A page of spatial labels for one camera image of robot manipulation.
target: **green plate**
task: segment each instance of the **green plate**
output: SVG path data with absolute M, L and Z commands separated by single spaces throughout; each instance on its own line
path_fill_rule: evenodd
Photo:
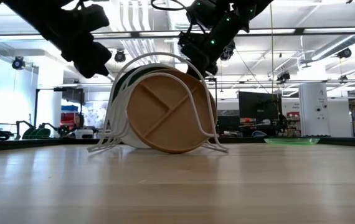
M 283 138 L 270 138 L 270 139 L 264 139 L 267 144 L 279 144 L 279 145 L 314 145 L 318 144 L 320 139 L 316 138 L 309 138 L 309 139 L 283 139 Z

